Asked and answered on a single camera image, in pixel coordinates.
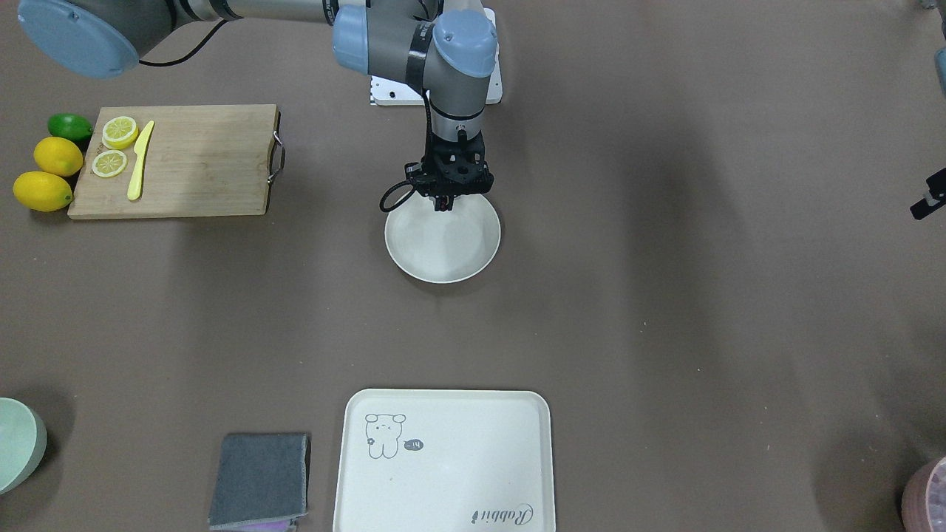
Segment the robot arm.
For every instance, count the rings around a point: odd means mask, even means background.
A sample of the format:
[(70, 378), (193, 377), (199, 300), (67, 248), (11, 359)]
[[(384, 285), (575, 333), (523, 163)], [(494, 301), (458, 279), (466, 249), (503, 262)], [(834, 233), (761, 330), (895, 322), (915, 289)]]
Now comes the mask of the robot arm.
[(499, 31), (480, 1), (17, 1), (24, 34), (78, 75), (109, 80), (136, 67), (169, 68), (148, 56), (183, 28), (210, 24), (273, 28), (270, 49), (301, 65), (324, 52), (340, 67), (406, 85), (422, 100), (426, 132), (419, 161), (406, 164), (409, 195), (436, 211), (486, 194), (483, 113), (499, 57)]

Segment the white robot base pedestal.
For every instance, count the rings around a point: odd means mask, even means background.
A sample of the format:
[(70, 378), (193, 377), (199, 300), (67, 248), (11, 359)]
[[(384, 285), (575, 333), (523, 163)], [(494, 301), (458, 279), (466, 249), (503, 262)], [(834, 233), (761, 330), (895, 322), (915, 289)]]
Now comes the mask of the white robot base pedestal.
[[(499, 104), (503, 97), (503, 78), (500, 68), (500, 47), (494, 54), (494, 70), (490, 77), (486, 105)], [(373, 106), (421, 106), (422, 98), (405, 83), (385, 80), (371, 75), (370, 104)]]

